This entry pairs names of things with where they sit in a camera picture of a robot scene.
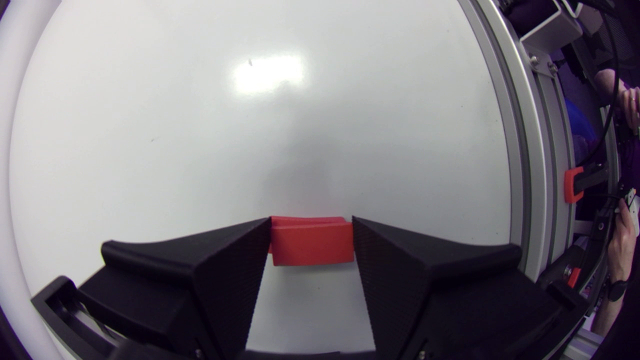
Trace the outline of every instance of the bolt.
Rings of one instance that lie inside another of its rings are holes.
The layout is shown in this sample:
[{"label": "bolt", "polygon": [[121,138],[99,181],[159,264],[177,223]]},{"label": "bolt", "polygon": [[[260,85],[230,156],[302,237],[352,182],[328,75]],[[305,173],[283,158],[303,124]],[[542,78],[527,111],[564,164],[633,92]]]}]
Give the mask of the bolt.
[{"label": "bolt", "polygon": [[547,66],[549,67],[549,71],[551,71],[551,76],[556,76],[558,73],[558,67],[552,62],[548,62]]}]

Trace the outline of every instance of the person's hand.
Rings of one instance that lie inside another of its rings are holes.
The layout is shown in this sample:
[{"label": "person's hand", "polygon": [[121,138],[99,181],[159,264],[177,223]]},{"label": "person's hand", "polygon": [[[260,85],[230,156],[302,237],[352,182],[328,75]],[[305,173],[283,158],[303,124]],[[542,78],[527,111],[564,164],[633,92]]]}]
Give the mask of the person's hand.
[{"label": "person's hand", "polygon": [[622,90],[618,95],[618,106],[625,114],[625,120],[629,129],[638,135],[638,126],[640,126],[640,88],[631,88]]},{"label": "person's hand", "polygon": [[624,199],[620,199],[618,208],[620,209],[620,214],[616,216],[616,228],[613,231],[613,239],[607,251],[612,283],[620,280],[629,280],[636,248],[636,230],[634,229],[632,215]]}]

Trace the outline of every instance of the white surface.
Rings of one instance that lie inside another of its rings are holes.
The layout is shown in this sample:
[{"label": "white surface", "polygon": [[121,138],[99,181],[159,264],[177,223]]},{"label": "white surface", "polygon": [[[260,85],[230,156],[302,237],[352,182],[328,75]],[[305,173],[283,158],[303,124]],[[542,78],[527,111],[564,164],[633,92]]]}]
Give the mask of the white surface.
[{"label": "white surface", "polygon": [[58,0],[14,0],[0,21],[0,306],[36,360],[60,357],[40,316],[31,306],[31,294],[18,259],[9,203],[9,148],[22,78],[40,34],[59,3]]},{"label": "white surface", "polygon": [[[10,170],[32,293],[82,283],[107,239],[268,215],[509,236],[502,122],[455,1],[65,1],[24,78]],[[248,347],[372,348],[355,264],[269,260]]]}]

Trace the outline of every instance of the red clip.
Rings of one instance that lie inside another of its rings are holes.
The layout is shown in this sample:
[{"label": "red clip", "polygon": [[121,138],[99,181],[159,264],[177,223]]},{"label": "red clip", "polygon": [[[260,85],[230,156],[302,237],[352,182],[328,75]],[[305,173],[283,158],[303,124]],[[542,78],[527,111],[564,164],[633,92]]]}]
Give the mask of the red clip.
[{"label": "red clip", "polygon": [[271,248],[275,266],[350,263],[353,226],[335,217],[271,217]]},{"label": "red clip", "polygon": [[583,167],[572,168],[564,172],[564,202],[567,204],[575,204],[578,200],[584,196],[584,191],[576,194],[573,192],[573,184],[575,183],[575,176],[584,172]]},{"label": "red clip", "polygon": [[578,282],[578,277],[580,276],[580,268],[573,268],[571,271],[571,275],[569,275],[569,280],[566,284],[573,289],[575,283]]}]

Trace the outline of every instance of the wristwatch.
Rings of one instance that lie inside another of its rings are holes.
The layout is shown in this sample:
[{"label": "wristwatch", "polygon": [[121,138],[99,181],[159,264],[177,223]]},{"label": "wristwatch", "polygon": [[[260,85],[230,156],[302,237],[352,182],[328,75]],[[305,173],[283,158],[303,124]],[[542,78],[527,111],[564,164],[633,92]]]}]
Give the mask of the wristwatch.
[{"label": "wristwatch", "polygon": [[625,290],[627,290],[627,281],[616,281],[613,284],[609,282],[609,292],[607,294],[607,298],[611,302],[618,301],[622,295],[625,294]]}]

